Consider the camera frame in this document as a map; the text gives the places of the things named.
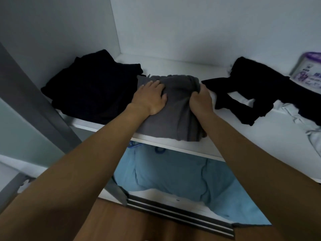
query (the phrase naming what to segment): brown floor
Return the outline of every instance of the brown floor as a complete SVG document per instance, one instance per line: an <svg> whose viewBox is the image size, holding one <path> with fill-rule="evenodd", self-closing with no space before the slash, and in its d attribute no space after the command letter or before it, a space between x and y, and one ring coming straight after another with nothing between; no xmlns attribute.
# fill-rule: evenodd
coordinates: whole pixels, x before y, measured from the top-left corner
<svg viewBox="0 0 321 241"><path fill-rule="evenodd" d="M237 241L283 241L273 227L235 229ZM175 223L113 202L97 199L74 241L230 241L230 239Z"/></svg>

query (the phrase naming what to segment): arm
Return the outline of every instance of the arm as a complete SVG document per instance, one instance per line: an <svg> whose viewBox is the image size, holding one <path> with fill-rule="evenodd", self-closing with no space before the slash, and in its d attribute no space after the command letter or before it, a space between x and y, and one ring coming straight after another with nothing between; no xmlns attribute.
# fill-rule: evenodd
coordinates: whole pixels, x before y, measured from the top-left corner
<svg viewBox="0 0 321 241"><path fill-rule="evenodd" d="M205 85L192 112L270 222L289 240L321 240L321 187L253 144L213 112Z"/></svg>
<svg viewBox="0 0 321 241"><path fill-rule="evenodd" d="M140 87L113 121L40 175L0 215L1 240L72 241L114 174L134 132L167 100L159 81Z"/></svg>

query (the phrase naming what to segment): crumpled white cloth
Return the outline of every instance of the crumpled white cloth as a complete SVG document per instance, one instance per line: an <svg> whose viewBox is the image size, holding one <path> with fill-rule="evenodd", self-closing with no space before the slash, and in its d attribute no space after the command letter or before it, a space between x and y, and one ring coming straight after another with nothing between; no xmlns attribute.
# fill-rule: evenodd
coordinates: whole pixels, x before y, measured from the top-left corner
<svg viewBox="0 0 321 241"><path fill-rule="evenodd" d="M249 107L253 107L253 102L255 101L255 99L247 100L238 92L232 92L229 93L229 95L236 101L245 104ZM275 101L272 110L278 113L283 113L291 116L293 122L297 124L305 132L311 145L321 157L321 127L319 125L317 125L314 121L311 121L301 116L299 114L299 109L297 109L291 103L282 103L281 101L277 100Z"/></svg>

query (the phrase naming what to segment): folded gray clothing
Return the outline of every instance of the folded gray clothing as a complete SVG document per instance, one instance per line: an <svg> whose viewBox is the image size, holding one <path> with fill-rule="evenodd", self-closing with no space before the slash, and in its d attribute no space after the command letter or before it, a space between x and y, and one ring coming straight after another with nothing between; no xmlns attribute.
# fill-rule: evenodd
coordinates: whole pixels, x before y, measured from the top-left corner
<svg viewBox="0 0 321 241"><path fill-rule="evenodd" d="M137 133L159 138L200 141L205 132L189 107L193 91L200 91L198 78L189 75L137 76L137 88L148 81L159 80L165 85L166 106L156 115L148 117Z"/></svg>

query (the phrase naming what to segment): light blue clothing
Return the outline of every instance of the light blue clothing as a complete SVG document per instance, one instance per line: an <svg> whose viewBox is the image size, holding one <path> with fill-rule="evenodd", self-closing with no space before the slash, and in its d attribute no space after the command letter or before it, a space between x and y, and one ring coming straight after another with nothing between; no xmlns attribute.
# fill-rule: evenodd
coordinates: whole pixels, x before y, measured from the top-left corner
<svg viewBox="0 0 321 241"><path fill-rule="evenodd" d="M172 150L158 154L154 146L141 145L126 150L114 178L127 191L157 189L203 201L215 214L233 222L271 224L225 162Z"/></svg>

